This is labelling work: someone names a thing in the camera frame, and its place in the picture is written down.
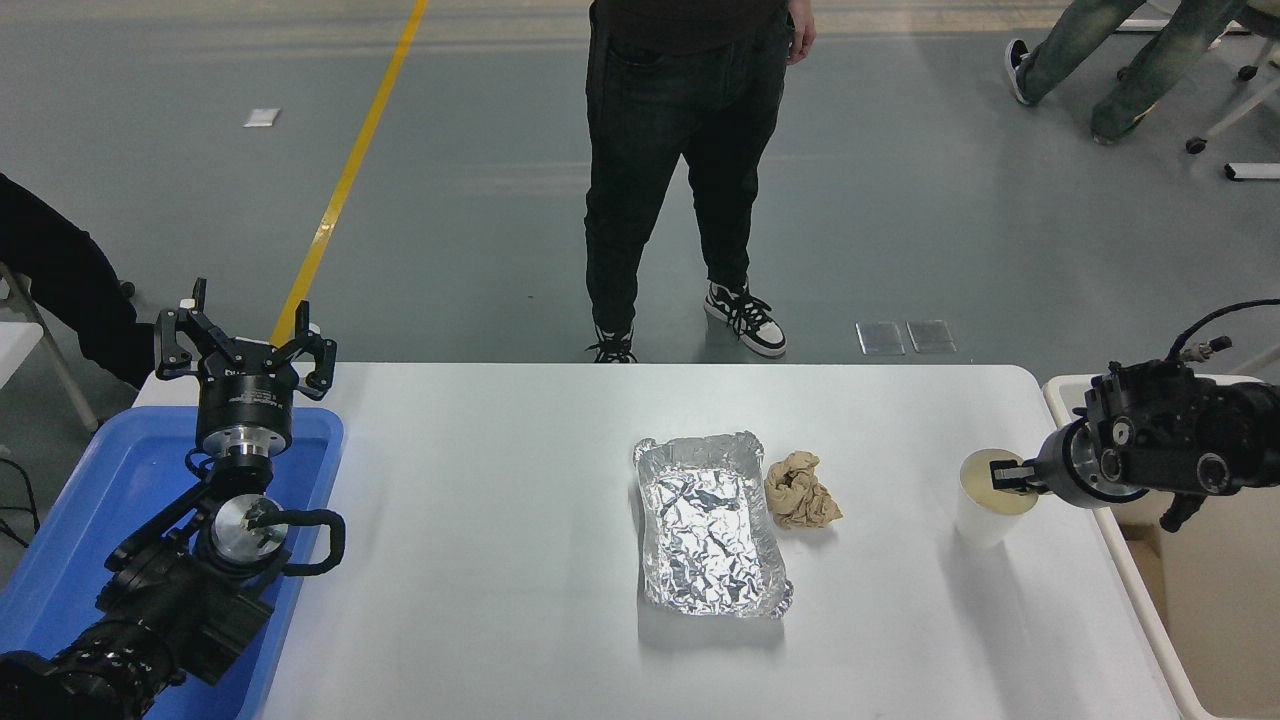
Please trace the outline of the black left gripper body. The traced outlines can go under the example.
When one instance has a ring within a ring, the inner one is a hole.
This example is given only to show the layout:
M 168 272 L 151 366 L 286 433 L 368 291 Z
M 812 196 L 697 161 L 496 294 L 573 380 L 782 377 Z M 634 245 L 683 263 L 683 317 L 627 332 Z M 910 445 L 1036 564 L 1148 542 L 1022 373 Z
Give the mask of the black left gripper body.
M 270 354 L 264 346 L 237 354 L 244 360 L 241 369 L 218 352 L 198 361 L 196 436 L 211 437 L 232 427 L 260 427 L 291 437 L 297 372 L 292 366 L 264 369 Z

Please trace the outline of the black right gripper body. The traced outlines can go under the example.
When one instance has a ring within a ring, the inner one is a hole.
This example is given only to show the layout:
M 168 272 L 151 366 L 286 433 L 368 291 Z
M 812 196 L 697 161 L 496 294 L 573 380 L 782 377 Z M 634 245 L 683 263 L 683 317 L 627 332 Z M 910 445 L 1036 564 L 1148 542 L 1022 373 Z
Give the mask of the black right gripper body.
M 1088 480 L 1093 471 L 1093 447 L 1087 424 L 1056 429 L 1043 442 L 1036 459 L 1036 477 L 1065 502 L 1092 502 Z

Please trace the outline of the standing person's left hand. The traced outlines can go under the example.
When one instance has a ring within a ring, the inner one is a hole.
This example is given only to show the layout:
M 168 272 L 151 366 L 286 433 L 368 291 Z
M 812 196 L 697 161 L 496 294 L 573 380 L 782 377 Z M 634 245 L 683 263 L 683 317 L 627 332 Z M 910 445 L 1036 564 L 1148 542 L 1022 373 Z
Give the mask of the standing person's left hand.
M 788 0 L 788 46 L 787 64 L 796 65 L 805 60 L 817 41 L 817 23 L 809 0 Z

